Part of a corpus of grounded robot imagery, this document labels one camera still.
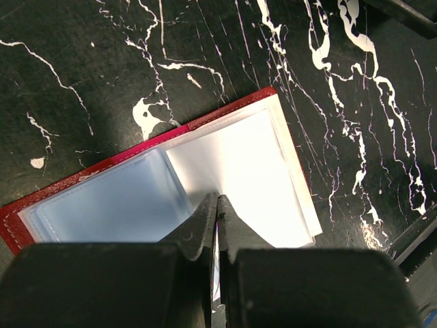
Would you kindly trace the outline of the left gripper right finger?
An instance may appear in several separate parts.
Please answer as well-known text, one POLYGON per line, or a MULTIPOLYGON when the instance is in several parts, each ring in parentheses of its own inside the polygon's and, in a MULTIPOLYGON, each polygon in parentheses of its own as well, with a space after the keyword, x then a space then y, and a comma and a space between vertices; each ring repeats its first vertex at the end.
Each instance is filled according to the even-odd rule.
POLYGON ((226 195, 218 197, 217 216, 221 300, 227 327, 270 327, 267 304, 277 276, 274 249, 236 213, 226 195))

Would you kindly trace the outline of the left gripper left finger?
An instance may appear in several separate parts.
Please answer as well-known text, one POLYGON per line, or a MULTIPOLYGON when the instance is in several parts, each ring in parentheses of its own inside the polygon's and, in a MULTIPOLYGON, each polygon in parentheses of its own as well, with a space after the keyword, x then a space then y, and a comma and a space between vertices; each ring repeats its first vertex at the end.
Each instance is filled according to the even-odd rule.
POLYGON ((208 193, 193 214, 160 243, 174 246, 174 266, 165 315, 166 327, 210 327, 216 208, 219 195, 208 193))

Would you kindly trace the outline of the red leather card holder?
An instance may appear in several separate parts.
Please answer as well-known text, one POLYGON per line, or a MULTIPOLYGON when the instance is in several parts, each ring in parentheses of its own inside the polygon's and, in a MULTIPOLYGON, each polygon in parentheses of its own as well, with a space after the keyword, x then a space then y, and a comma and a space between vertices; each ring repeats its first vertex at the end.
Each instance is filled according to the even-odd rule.
POLYGON ((1 209, 1 237, 32 243, 156 242, 207 193, 278 248, 322 231, 277 92, 266 87, 1 209))

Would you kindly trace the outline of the black card dispenser box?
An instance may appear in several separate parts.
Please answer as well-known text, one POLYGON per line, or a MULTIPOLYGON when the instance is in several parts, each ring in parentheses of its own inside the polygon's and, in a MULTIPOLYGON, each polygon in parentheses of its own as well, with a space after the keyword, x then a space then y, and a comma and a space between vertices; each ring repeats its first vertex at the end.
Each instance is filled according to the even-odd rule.
POLYGON ((436 326, 436 205, 388 248, 403 273, 424 327, 436 326))

